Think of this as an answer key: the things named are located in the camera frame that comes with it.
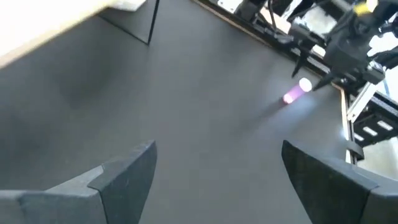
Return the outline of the pink pill bottle white cap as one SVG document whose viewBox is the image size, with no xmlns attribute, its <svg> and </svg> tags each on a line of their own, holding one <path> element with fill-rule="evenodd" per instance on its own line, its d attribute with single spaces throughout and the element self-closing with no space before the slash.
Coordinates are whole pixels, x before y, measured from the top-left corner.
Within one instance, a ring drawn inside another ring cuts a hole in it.
<svg viewBox="0 0 398 224">
<path fill-rule="evenodd" d="M 292 87 L 283 97 L 282 100 L 286 104 L 291 104 L 299 99 L 305 93 L 312 90 L 312 83 L 307 78 L 301 78 L 298 83 Z"/>
</svg>

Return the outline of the yellow label tag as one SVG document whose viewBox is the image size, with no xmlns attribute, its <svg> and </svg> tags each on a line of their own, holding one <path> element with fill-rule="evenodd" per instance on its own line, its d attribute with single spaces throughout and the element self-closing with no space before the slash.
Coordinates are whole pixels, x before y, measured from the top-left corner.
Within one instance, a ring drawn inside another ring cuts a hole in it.
<svg viewBox="0 0 398 224">
<path fill-rule="evenodd" d="M 353 12 L 357 16 L 370 14 L 373 13 L 378 4 L 379 4 L 378 0 L 362 0 L 353 5 Z"/>
</svg>

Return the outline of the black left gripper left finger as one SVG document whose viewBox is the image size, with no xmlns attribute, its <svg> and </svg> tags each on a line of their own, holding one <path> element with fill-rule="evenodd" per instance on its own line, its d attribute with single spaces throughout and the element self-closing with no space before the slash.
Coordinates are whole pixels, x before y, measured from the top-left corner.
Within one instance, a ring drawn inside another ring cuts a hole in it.
<svg viewBox="0 0 398 224">
<path fill-rule="evenodd" d="M 0 224 L 139 224 L 156 163 L 147 141 L 47 190 L 0 190 Z"/>
</svg>

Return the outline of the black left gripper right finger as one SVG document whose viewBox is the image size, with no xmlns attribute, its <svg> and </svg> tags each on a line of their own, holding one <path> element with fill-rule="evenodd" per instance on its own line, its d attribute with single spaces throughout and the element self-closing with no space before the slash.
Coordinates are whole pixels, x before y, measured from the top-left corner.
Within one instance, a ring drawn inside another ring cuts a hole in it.
<svg viewBox="0 0 398 224">
<path fill-rule="evenodd" d="M 398 224 L 398 180 L 288 141 L 281 156 L 312 224 Z"/>
</svg>

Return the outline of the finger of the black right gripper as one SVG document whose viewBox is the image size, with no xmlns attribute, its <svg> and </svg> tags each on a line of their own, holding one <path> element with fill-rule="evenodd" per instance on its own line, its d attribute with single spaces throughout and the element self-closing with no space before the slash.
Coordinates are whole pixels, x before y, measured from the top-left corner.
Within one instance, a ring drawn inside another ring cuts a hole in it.
<svg viewBox="0 0 398 224">
<path fill-rule="evenodd" d="M 297 61 L 295 63 L 295 68 L 291 74 L 292 78 L 294 78 L 298 74 L 299 70 L 306 64 L 309 55 L 310 55 L 309 51 L 304 51 L 304 50 L 300 51 L 300 55 L 298 56 Z"/>
<path fill-rule="evenodd" d="M 339 78 L 341 75 L 338 72 L 330 71 L 312 88 L 313 91 L 317 91 L 326 85 L 329 85 L 333 80 Z"/>
</svg>

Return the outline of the wooden shelf with black legs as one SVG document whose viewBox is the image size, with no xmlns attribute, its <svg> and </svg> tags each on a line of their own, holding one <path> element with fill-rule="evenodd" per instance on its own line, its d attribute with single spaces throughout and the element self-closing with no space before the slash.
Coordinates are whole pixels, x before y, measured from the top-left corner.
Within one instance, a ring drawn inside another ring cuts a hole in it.
<svg viewBox="0 0 398 224">
<path fill-rule="evenodd" d="M 0 69 L 106 8 L 136 12 L 147 0 L 0 0 Z"/>
</svg>

